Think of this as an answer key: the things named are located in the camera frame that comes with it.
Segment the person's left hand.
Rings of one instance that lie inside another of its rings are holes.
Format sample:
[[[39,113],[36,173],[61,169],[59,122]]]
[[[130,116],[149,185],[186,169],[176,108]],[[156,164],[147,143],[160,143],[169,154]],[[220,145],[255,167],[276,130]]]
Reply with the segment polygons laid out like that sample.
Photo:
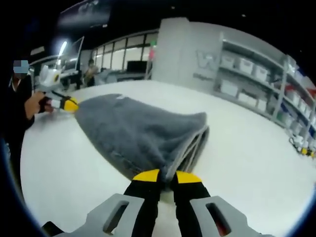
[[[52,99],[49,97],[44,97],[39,101],[39,114],[48,112],[51,113],[54,111],[54,108],[51,105]]]

